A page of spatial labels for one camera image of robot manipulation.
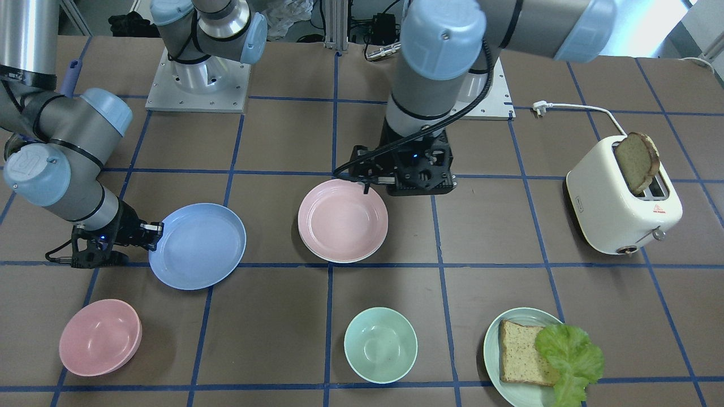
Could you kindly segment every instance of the white toaster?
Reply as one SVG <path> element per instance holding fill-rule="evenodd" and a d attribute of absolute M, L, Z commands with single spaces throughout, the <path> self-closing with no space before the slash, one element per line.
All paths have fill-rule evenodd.
<path fill-rule="evenodd" d="M 642 194 L 631 193 L 613 154 L 624 138 L 613 135 L 599 141 L 564 183 L 570 212 L 584 238 L 606 254 L 630 254 L 654 239 L 663 240 L 683 213 L 663 163 Z"/>

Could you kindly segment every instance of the pink bowl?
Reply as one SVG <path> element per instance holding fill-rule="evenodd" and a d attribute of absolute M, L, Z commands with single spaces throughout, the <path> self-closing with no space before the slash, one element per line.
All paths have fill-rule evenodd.
<path fill-rule="evenodd" d="M 132 306 L 100 300 L 74 315 L 60 336 L 60 360 L 78 376 L 110 373 L 126 364 L 140 345 L 141 325 Z"/>
<path fill-rule="evenodd" d="M 298 214 L 299 234 L 327 261 L 352 263 L 369 257 L 387 236 L 387 207 L 374 190 L 329 180 L 309 191 Z"/>

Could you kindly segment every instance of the toasted bread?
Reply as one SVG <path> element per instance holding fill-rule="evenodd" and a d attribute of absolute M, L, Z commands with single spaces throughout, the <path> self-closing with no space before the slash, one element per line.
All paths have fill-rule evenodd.
<path fill-rule="evenodd" d="M 628 189 L 634 195 L 644 192 L 659 172 L 659 151 L 648 135 L 629 133 L 614 154 Z"/>
<path fill-rule="evenodd" d="M 500 322 L 500 380 L 553 386 L 558 371 L 536 349 L 538 332 L 543 327 L 527 327 L 503 319 Z"/>

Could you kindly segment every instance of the white power cord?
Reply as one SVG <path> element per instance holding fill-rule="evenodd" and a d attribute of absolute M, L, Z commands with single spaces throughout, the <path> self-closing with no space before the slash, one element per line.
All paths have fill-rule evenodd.
<path fill-rule="evenodd" d="M 568 107 L 573 109 L 585 109 L 585 110 L 594 110 L 596 112 L 603 112 L 608 115 L 608 117 L 613 122 L 613 125 L 616 126 L 618 131 L 620 131 L 621 135 L 627 135 L 628 133 L 623 130 L 623 127 L 618 124 L 618 121 L 616 121 L 616 118 L 606 109 L 603 109 L 602 107 L 596 107 L 596 106 L 587 106 L 584 104 L 567 104 L 567 103 L 548 103 L 547 101 L 537 101 L 533 104 L 531 107 L 531 110 L 536 112 L 536 115 L 538 117 L 543 117 L 547 110 L 551 107 Z"/>
<path fill-rule="evenodd" d="M 715 73 L 714 67 L 713 67 L 713 66 L 711 65 L 711 63 L 709 63 L 709 61 L 707 61 L 706 59 L 697 58 L 697 57 L 695 57 L 695 56 L 688 56 L 688 57 L 686 57 L 686 58 L 679 58 L 679 59 L 681 59 L 682 61 L 696 61 L 695 64 L 696 64 L 697 62 L 701 62 L 702 64 L 708 66 L 708 67 L 709 67 L 709 70 L 712 71 L 712 73 Z"/>

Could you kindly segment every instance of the metal base plate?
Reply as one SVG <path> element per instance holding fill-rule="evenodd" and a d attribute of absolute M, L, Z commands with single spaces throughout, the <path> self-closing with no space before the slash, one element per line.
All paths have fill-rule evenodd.
<path fill-rule="evenodd" d="M 488 92 L 488 97 L 483 99 L 475 109 L 471 110 L 461 119 L 477 119 L 477 120 L 508 120 L 515 118 L 515 109 L 513 108 L 513 100 L 510 98 L 508 90 L 508 82 L 502 71 L 502 62 L 497 60 L 493 69 L 493 84 Z M 468 102 L 457 101 L 452 108 L 452 113 L 468 106 Z"/>
<path fill-rule="evenodd" d="M 251 66 L 228 59 L 223 59 L 223 62 L 230 75 L 226 88 L 206 94 L 188 93 L 176 85 L 173 66 L 167 59 L 167 50 L 164 49 L 148 92 L 146 108 L 160 112 L 243 113 Z"/>

